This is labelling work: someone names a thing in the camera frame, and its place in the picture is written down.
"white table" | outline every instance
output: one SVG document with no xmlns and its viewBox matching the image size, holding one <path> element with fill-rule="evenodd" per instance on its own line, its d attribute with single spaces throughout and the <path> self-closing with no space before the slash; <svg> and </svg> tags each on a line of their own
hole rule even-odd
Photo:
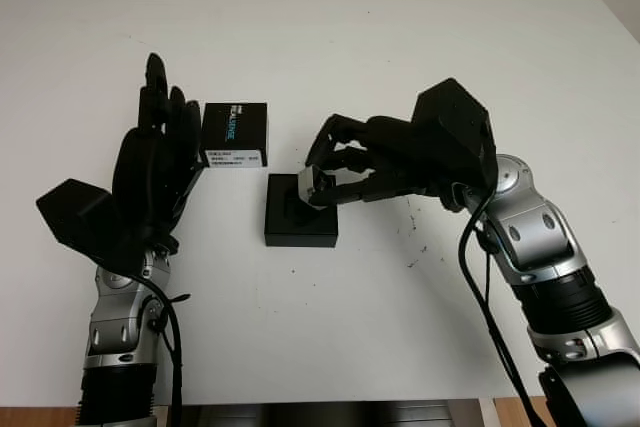
<svg viewBox="0 0 640 427">
<path fill-rule="evenodd" d="M 513 395 L 456 264 L 466 214 L 352 204 L 335 250 L 264 246 L 267 172 L 297 172 L 328 115 L 409 118 L 448 76 L 640 336 L 640 46 L 600 0 L 0 0 L 0 405 L 79 399 L 93 267 L 34 201 L 67 177 L 110 186 L 150 51 L 189 97 L 269 103 L 268 169 L 205 171 L 175 231 L 185 402 Z M 539 393 L 519 305 L 497 271 L 493 286 Z"/>
</svg>

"black box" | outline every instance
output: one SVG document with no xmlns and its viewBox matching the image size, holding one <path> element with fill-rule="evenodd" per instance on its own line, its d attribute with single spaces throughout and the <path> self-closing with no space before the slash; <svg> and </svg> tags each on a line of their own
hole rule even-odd
<svg viewBox="0 0 640 427">
<path fill-rule="evenodd" d="M 202 158 L 209 167 L 266 167 L 267 104 L 206 104 Z"/>
<path fill-rule="evenodd" d="M 269 174 L 264 240 L 273 247 L 335 247 L 338 209 L 316 210 L 301 201 L 296 174 Z"/>
</svg>

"black cube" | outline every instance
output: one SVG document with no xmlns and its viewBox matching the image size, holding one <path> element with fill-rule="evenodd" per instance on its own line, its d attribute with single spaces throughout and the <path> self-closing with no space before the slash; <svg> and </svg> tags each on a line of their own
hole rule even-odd
<svg viewBox="0 0 640 427">
<path fill-rule="evenodd" d="M 316 210 L 301 201 L 296 174 L 269 174 L 264 240 L 270 247 L 335 247 L 338 209 Z"/>
</svg>

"black robot arm segment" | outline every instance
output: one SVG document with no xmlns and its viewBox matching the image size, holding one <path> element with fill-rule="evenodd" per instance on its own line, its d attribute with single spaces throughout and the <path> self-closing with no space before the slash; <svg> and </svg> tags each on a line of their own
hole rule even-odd
<svg viewBox="0 0 640 427">
<path fill-rule="evenodd" d="M 353 140 L 361 148 L 336 148 Z M 483 247 L 521 302 L 534 348 L 548 364 L 540 381 L 556 423 L 640 425 L 640 349 L 635 339 L 596 285 L 560 210 L 535 190 L 529 167 L 495 152 L 487 111 L 449 79 L 418 97 L 410 122 L 330 117 L 312 144 L 307 168 L 298 175 L 299 196 L 322 208 L 413 193 L 439 197 L 454 212 L 469 210 L 483 224 Z M 332 185 L 324 170 L 341 168 L 369 175 Z M 462 261 L 461 268 L 468 274 Z M 476 295 L 473 280 L 470 286 L 505 369 L 524 397 L 488 304 Z M 534 412 L 528 415 L 535 425 L 541 423 Z"/>
<path fill-rule="evenodd" d="M 162 60 L 151 54 L 138 123 L 122 141 L 112 193 L 69 179 L 36 202 L 56 239 L 98 265 L 78 425 L 156 425 L 157 347 L 167 325 L 174 343 L 171 418 L 180 424 L 182 355 L 171 305 L 177 300 L 163 290 L 168 258 L 178 250 L 171 232 L 204 167 L 199 145 L 197 102 L 186 102 L 177 87 L 168 91 Z"/>
</svg>

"robot finger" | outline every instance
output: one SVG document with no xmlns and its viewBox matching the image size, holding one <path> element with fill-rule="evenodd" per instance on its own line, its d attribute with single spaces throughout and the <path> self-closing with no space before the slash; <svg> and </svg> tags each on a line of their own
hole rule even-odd
<svg viewBox="0 0 640 427">
<path fill-rule="evenodd" d="M 366 130 L 367 125 L 364 122 L 338 114 L 332 115 L 313 141 L 305 165 L 323 165 L 327 157 L 334 152 L 336 144 L 358 140 Z"/>
</svg>

